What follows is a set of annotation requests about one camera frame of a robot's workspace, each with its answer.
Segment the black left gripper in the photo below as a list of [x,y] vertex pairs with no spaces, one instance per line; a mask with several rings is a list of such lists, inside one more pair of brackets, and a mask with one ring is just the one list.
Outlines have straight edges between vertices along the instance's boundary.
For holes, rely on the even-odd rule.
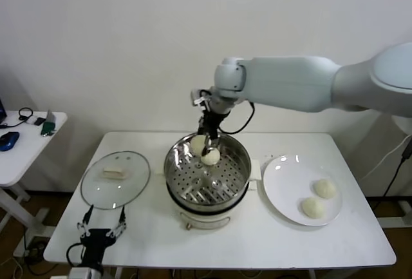
[[115,243],[126,230],[125,206],[122,206],[118,224],[113,229],[90,229],[89,220],[93,212],[94,205],[91,205],[84,214],[82,222],[77,223],[77,229],[80,233],[81,244],[85,247],[82,258],[82,265],[101,265],[106,249]]

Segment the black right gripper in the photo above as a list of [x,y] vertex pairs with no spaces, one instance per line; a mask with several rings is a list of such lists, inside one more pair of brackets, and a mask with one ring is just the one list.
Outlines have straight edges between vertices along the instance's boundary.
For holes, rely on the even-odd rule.
[[211,152],[212,148],[217,148],[220,144],[220,135],[218,128],[223,120],[226,118],[225,114],[214,113],[213,111],[203,111],[198,126],[198,134],[204,135],[204,147],[201,151],[201,156],[204,157]]

